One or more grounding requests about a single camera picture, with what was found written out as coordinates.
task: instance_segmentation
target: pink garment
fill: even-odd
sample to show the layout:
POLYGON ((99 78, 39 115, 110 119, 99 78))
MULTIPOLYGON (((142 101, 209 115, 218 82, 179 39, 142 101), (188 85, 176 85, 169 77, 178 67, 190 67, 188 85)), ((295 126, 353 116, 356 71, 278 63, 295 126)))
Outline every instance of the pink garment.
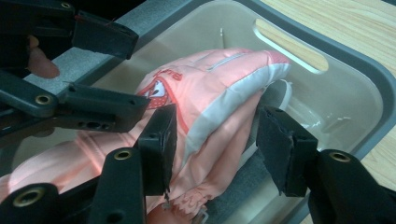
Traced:
POLYGON ((207 50, 161 66, 137 89, 151 102, 131 131, 78 132, 75 141, 46 150, 1 177, 0 201, 29 184, 50 182, 62 193, 98 176, 106 155, 132 147, 156 108, 176 104, 172 207, 162 209, 163 196, 147 197, 148 222, 189 223, 233 180, 262 90, 289 68, 278 52, 249 49, 207 50))

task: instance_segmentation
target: crumpled fabric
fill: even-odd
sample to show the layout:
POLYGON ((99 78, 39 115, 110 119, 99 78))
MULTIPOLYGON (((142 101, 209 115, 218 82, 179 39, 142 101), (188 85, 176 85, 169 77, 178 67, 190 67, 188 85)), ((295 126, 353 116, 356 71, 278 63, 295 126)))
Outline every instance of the crumpled fabric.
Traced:
POLYGON ((147 74, 138 95, 151 99, 128 133, 78 132, 0 178, 0 200, 33 183, 52 183, 60 193, 98 176, 106 155, 132 147, 154 111, 177 106, 177 151, 170 208, 148 196, 148 223, 191 223, 205 203, 233 180, 263 90, 284 78, 289 60, 276 51, 212 49, 181 58, 147 74))

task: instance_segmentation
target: wooden table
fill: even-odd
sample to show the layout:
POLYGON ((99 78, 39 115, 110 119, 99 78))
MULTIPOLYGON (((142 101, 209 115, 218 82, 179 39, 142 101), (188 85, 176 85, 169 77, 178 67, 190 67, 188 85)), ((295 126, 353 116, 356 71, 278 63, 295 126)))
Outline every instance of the wooden table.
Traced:
MULTIPOLYGON (((396 7, 380 0, 262 0, 293 20, 382 63, 396 76, 396 7)), ((362 160, 396 190, 396 128, 362 160)), ((303 223, 312 223, 306 218, 303 223)))

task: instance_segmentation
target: plastic bin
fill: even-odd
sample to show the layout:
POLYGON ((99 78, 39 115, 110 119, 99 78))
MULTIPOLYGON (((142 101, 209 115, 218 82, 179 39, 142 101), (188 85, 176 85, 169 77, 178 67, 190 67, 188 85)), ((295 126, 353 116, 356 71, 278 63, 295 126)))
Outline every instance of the plastic bin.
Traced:
MULTIPOLYGON (((131 60, 115 67, 94 86, 133 93, 146 73, 197 51, 233 47, 277 49, 292 61, 286 80, 292 83, 293 94, 286 111, 319 140, 318 150, 341 149, 361 159, 396 123, 396 85, 388 70, 263 3, 192 1, 142 36, 140 43, 131 60), (317 69, 265 37, 256 26, 257 19, 274 25, 283 35, 321 55, 325 69, 317 69)), ((67 140, 73 138, 73 133, 63 130, 55 135, 67 140)), ((272 223, 293 209, 293 213, 304 217, 306 208, 296 210, 297 205, 302 206, 301 199, 279 197, 268 177, 227 222, 272 223)))

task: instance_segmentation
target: hand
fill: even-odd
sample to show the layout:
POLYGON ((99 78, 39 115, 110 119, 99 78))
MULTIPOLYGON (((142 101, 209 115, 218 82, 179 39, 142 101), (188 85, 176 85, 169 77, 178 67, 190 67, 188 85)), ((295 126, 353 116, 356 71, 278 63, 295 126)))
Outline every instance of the hand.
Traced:
POLYGON ((32 35, 29 38, 30 56, 28 69, 31 73, 44 78, 54 78, 59 76, 58 67, 47 58, 45 53, 38 47, 38 39, 32 35))

